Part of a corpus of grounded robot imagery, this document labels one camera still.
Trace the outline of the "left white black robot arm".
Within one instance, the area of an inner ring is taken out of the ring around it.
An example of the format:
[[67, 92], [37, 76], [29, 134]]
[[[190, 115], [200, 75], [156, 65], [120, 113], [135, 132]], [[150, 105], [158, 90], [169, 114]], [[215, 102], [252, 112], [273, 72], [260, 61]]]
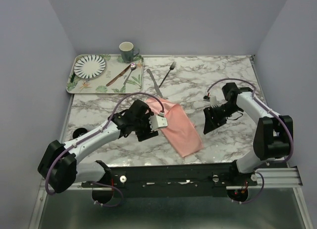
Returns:
[[101, 163], [85, 166], [81, 161], [103, 145], [132, 132], [141, 142], [157, 136], [158, 129], [166, 126], [163, 113], [155, 114], [146, 103], [135, 100], [129, 109], [112, 114], [80, 137], [64, 143], [51, 142], [38, 166], [48, 194], [62, 193], [75, 182], [93, 181], [99, 187], [106, 186], [110, 180], [106, 166]]

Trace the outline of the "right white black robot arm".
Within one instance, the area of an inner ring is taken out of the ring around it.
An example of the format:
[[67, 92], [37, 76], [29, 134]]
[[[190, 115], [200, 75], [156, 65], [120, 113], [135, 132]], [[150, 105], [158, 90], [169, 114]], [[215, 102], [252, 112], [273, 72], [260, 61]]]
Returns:
[[255, 94], [255, 88], [238, 87], [236, 83], [226, 83], [222, 88], [226, 102], [219, 105], [216, 96], [209, 93], [203, 97], [210, 103], [203, 112], [205, 115], [204, 134], [225, 125], [229, 117], [237, 112], [245, 112], [257, 125], [253, 149], [242, 158], [235, 160], [233, 170], [228, 172], [228, 180], [240, 185], [266, 160], [291, 156], [293, 152], [293, 119], [280, 115], [264, 104]]

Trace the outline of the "pink cloth napkin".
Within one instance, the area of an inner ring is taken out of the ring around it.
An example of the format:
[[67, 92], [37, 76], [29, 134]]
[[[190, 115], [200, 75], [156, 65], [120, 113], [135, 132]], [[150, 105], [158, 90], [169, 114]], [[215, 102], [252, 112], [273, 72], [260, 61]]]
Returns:
[[164, 107], [164, 116], [168, 126], [161, 131], [175, 151], [181, 157], [186, 157], [203, 149], [200, 135], [181, 105], [165, 99], [160, 99], [160, 101], [162, 104], [154, 98], [149, 98], [146, 103], [155, 114], [158, 114]]

